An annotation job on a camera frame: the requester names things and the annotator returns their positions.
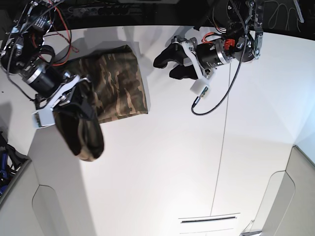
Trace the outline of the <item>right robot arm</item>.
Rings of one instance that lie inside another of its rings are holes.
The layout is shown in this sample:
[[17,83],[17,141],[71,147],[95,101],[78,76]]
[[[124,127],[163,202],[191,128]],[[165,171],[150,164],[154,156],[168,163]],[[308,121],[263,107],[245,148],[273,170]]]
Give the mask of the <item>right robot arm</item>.
[[36,91],[35,126],[54,125],[61,116],[71,123],[105,123],[147,113],[137,58],[128,45],[115,48],[106,39],[111,29],[85,34],[103,42],[103,49],[77,59],[55,61],[55,51],[44,38],[57,9],[56,4],[29,2],[1,45],[0,63],[7,74],[19,74]]

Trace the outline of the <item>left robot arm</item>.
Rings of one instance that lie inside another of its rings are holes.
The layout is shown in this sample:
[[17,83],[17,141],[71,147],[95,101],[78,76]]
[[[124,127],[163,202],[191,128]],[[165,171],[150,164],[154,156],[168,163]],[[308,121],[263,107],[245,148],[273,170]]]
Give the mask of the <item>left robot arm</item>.
[[196,23],[200,30],[209,21],[214,30],[201,42],[179,35],[154,60],[155,68],[163,69],[169,62],[177,63],[170,77],[197,79],[200,69],[209,75],[212,69],[236,59],[245,63],[260,57],[263,37],[265,0],[211,0],[209,10]]

